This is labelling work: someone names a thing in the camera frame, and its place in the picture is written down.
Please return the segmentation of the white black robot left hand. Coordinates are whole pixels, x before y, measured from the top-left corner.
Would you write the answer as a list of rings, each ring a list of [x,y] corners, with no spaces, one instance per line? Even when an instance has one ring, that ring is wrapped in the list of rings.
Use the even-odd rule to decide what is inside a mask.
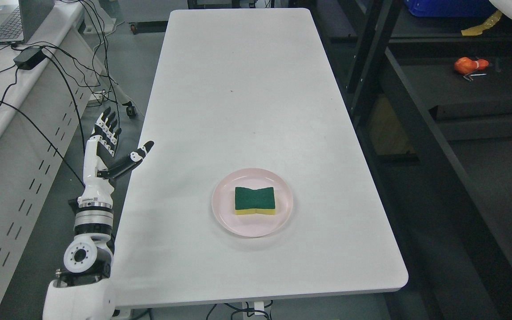
[[[79,208],[112,208],[114,182],[140,166],[154,142],[149,140],[136,150],[115,160],[121,129],[116,127],[116,113],[106,108],[96,119],[86,143],[83,163],[84,192],[77,199]]]

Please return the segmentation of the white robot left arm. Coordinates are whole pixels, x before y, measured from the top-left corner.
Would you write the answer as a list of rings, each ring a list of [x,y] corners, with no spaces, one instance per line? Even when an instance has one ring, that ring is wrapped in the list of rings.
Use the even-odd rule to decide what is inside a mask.
[[[44,320],[109,320],[115,306],[110,280],[114,215],[104,202],[83,204],[76,211],[73,241],[65,249],[44,301]]]

